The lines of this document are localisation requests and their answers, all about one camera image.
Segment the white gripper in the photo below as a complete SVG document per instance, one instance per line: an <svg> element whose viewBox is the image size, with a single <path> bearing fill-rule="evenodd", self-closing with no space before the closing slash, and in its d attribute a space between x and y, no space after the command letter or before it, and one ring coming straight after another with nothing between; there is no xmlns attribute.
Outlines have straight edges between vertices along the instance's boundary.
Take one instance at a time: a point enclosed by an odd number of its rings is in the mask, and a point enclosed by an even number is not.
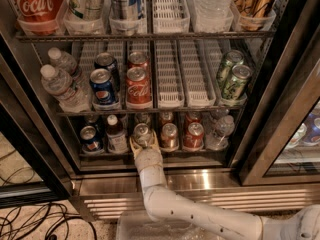
<svg viewBox="0 0 320 240"><path fill-rule="evenodd" d="M135 157L135 166L138 172L141 172L145 168L152 166L163 166L163 158L162 154L159 151L159 142L157 138L157 134L154 130L152 130L153 134L153 144L152 148L143 149L140 145L138 145L133 137L129 138L129 143L131 150L133 152L133 156Z"/></svg>

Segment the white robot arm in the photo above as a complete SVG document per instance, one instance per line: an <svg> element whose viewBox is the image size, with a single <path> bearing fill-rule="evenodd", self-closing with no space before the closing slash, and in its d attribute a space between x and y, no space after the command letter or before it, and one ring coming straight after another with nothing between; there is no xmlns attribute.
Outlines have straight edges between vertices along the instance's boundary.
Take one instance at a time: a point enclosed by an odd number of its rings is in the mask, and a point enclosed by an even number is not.
<svg viewBox="0 0 320 240"><path fill-rule="evenodd" d="M154 135L129 139L139 173L143 203L154 221L187 221L225 240L320 240L320 206L311 205L287 220L276 220L201 204L167 187L163 158Z"/></svg>

